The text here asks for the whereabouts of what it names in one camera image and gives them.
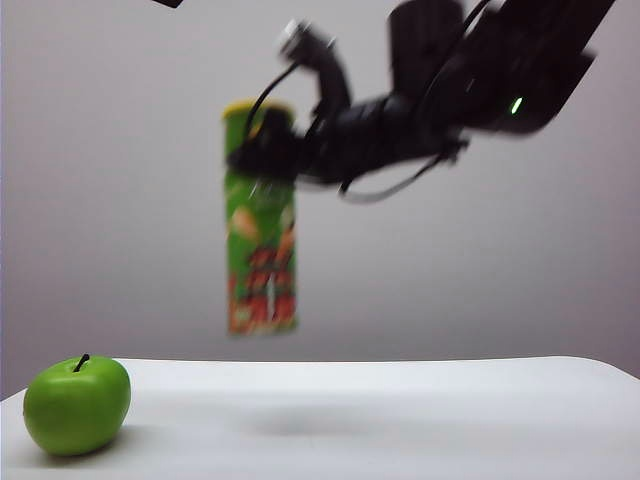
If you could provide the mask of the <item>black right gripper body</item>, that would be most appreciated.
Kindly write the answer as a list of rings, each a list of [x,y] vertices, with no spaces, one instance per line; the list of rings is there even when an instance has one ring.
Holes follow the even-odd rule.
[[[348,184],[392,164],[425,156],[413,107],[400,95],[356,104],[307,132],[298,175],[323,184]]]

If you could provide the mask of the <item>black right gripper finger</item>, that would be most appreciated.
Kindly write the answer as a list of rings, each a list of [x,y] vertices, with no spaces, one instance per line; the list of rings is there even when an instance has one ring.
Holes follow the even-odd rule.
[[[226,155],[231,169],[247,176],[298,176],[297,150],[294,144],[276,141],[242,143]]]
[[[255,140],[259,145],[294,145],[293,114],[289,109],[275,106],[264,110]]]

